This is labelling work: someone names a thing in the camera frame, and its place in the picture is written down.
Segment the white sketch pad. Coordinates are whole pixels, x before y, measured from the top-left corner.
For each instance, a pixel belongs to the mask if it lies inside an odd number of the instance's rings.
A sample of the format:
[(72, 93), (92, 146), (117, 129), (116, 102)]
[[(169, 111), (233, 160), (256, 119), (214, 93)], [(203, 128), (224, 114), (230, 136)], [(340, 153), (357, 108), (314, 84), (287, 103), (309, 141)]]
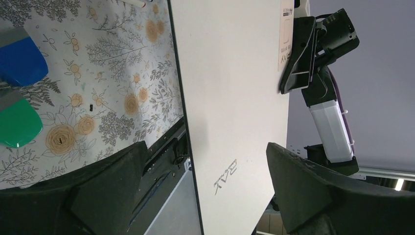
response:
[(291, 0), (172, 0), (184, 112), (205, 235), (249, 235), (274, 195), (269, 142), (286, 144), (277, 88)]

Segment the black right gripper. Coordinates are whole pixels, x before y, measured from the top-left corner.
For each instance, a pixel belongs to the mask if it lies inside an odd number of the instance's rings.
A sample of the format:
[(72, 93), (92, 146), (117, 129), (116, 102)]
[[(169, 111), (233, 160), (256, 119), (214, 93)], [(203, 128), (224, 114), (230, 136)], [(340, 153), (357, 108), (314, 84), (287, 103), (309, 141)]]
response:
[(321, 19), (319, 23), (322, 26), (318, 30), (317, 44), (316, 18), (294, 19), (291, 54), (279, 84), (282, 94), (302, 89), (307, 107), (339, 100), (338, 84), (328, 66), (360, 44), (345, 9), (317, 18)]

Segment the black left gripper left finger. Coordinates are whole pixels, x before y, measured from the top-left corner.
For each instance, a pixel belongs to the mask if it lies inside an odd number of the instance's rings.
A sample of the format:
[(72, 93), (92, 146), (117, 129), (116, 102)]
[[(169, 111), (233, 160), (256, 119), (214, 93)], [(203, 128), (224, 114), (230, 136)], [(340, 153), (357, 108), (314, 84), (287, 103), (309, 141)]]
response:
[(123, 235), (147, 157), (141, 141), (88, 166), (0, 192), (3, 235)]

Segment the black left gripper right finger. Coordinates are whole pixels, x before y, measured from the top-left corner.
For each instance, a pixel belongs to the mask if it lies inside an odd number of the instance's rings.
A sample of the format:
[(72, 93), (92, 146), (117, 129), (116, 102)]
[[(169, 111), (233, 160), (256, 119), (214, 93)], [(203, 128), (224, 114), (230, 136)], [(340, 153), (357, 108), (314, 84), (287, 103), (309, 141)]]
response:
[(301, 158), (277, 143), (268, 143), (266, 155), (288, 234), (414, 234), (413, 192), (352, 179)]

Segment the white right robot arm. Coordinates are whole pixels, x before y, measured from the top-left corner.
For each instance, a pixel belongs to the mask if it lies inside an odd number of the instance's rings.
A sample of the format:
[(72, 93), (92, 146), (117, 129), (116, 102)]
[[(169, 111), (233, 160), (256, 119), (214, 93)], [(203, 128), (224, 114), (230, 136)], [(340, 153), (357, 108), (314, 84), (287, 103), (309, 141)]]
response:
[(308, 160), (346, 176), (359, 167), (346, 110), (329, 66), (359, 43), (345, 9), (295, 18), (291, 54), (279, 84), (282, 94), (301, 91), (322, 141), (306, 147)]

